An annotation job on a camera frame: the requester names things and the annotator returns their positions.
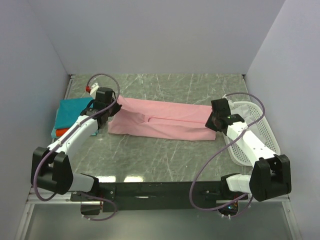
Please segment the pink t-shirt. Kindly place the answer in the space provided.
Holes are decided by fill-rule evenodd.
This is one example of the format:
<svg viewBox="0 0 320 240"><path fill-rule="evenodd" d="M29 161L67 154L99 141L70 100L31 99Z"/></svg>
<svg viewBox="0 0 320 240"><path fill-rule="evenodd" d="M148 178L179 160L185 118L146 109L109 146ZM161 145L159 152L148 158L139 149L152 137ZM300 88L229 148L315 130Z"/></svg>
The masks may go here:
<svg viewBox="0 0 320 240"><path fill-rule="evenodd" d="M108 133L182 141L214 141L216 132L205 127L212 112L208 105L135 99L120 96L122 105L108 123Z"/></svg>

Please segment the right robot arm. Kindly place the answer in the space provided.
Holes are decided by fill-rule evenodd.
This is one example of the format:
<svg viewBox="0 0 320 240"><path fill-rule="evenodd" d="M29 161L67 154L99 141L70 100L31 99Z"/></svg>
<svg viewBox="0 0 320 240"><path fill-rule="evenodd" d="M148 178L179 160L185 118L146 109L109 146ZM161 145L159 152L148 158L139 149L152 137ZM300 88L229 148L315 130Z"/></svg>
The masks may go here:
<svg viewBox="0 0 320 240"><path fill-rule="evenodd" d="M292 191L291 164L289 158L276 154L251 131L239 114L232 114L225 98L211 101L212 112L205 124L208 129L222 132L246 155L253 167L251 175L223 176L219 187L222 198L230 200L242 192L251 194L262 202Z"/></svg>

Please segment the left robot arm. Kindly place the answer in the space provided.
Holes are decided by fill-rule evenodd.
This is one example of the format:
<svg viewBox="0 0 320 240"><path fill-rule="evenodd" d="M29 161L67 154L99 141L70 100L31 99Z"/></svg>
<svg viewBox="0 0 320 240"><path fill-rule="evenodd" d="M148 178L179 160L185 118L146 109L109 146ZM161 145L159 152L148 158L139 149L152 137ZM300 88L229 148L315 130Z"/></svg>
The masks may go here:
<svg viewBox="0 0 320 240"><path fill-rule="evenodd" d="M47 147L38 147L32 154L31 179L38 199L46 201L39 189L64 195L67 192L82 192L88 201L100 195L98 179L94 176L75 173L71 159L83 143L96 133L120 109L119 92L108 87L99 87L95 98L80 112L75 123L58 140Z"/></svg>

